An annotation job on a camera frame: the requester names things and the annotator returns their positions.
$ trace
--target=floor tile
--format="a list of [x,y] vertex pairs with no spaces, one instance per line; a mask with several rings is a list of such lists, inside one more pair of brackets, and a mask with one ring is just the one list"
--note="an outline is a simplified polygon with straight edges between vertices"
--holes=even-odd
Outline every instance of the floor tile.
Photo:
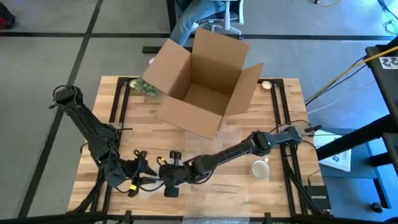
[[326,177],[323,181],[328,187],[332,214],[336,217],[384,222],[397,214],[396,206],[382,213],[371,210],[370,205],[379,201],[371,179]]
[[[299,78],[304,98],[316,93],[330,80],[365,55],[365,48],[386,42],[246,40],[251,44],[245,67],[264,62],[263,77]],[[374,81],[368,68],[330,90],[307,107],[312,111]],[[353,93],[325,110],[312,113],[314,124],[329,128],[359,128],[387,113],[375,83]]]
[[[333,1],[322,1],[324,4]],[[376,0],[343,1],[323,8],[313,1],[244,2],[243,34],[388,35],[388,17]]]
[[85,94],[88,107],[94,106],[103,75],[142,75],[149,66],[149,59],[155,57],[142,54],[142,47],[161,46],[164,42],[165,39],[90,39],[75,83]]
[[14,217],[34,172],[55,110],[52,91],[66,83],[81,39],[0,37],[0,218]]
[[170,33],[166,0],[104,0],[93,32]]
[[4,0],[16,16],[4,32],[86,32],[97,0]]

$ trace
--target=open cardboard box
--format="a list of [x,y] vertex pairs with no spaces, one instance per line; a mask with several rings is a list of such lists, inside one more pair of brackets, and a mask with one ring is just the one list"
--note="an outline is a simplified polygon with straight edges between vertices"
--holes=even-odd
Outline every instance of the open cardboard box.
[[143,76],[167,95],[155,117],[213,139],[224,116],[248,110],[263,66],[242,70],[249,48],[204,29],[192,53],[167,40]]

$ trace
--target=person's leg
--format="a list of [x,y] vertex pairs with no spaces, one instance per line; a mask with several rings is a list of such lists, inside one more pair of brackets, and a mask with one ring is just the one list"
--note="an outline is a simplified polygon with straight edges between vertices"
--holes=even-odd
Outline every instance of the person's leg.
[[222,11],[225,11],[225,3],[221,1],[192,0],[175,25],[170,39],[184,46],[194,22]]
[[175,0],[175,3],[182,11],[185,11],[191,2],[192,0]]

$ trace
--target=wire bundle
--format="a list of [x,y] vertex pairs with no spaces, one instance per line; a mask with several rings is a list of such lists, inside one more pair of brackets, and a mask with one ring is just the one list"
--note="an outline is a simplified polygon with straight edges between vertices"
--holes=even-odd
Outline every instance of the wire bundle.
[[369,57],[367,59],[361,58],[359,59],[357,62],[355,62],[352,66],[350,66],[350,68],[348,68],[347,70],[345,70],[343,73],[341,73],[340,75],[338,75],[336,78],[332,79],[332,81],[330,81],[328,84],[326,84],[324,87],[322,87],[319,91],[317,91],[315,94],[313,94],[312,96],[310,96],[308,99],[305,100],[305,106],[308,106],[312,101],[314,101],[315,99],[317,99],[319,96],[321,96],[322,94],[326,93],[327,91],[331,90],[332,88],[336,87],[337,85],[339,85],[340,83],[344,82],[345,80],[351,78],[352,76],[354,76],[355,74],[357,74],[362,68],[364,68],[366,65],[363,65],[360,69],[358,69],[357,71],[355,71],[352,75],[348,76],[347,78],[345,78],[344,80],[338,82],[335,86],[332,86],[333,84],[335,84],[342,76],[346,75],[348,72],[350,72],[352,69],[359,67],[360,65],[369,62],[375,58],[381,57],[383,55],[386,55],[390,52],[393,52],[395,50],[398,50],[398,46],[397,47],[393,47],[389,50],[383,51],[377,55],[374,55],[372,57]]

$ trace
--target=yellow cable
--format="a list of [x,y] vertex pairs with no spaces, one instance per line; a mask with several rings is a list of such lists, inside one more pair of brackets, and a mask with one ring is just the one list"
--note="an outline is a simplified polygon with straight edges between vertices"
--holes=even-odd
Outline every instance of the yellow cable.
[[325,5],[322,5],[322,4],[321,4],[321,1],[319,0],[319,1],[318,1],[318,5],[321,6],[321,7],[330,7],[330,6],[334,6],[335,4],[340,3],[341,1],[342,1],[342,0],[339,0],[339,1],[335,2],[335,3],[333,3],[333,4],[330,4],[330,5],[328,5],[328,6],[325,6]]
[[351,66],[349,69],[345,70],[343,73],[341,73],[340,75],[338,75],[336,78],[334,78],[332,81],[330,81],[328,84],[326,84],[321,90],[319,90],[318,92],[316,92],[314,95],[310,96],[306,101],[311,100],[313,97],[317,96],[319,93],[321,93],[323,90],[326,90],[327,88],[329,88],[329,86],[331,86],[333,84],[334,81],[338,80],[339,78],[341,78],[343,75],[347,74],[349,71],[351,71],[352,69],[362,65],[363,63],[366,63],[370,60],[373,60],[375,58],[378,58],[380,56],[383,56],[385,54],[388,54],[390,52],[393,52],[395,50],[398,50],[398,46],[397,47],[393,47],[389,50],[383,51],[381,53],[378,53],[377,55],[374,55],[372,57],[369,57],[365,60],[359,61],[358,63],[356,63],[355,65]]

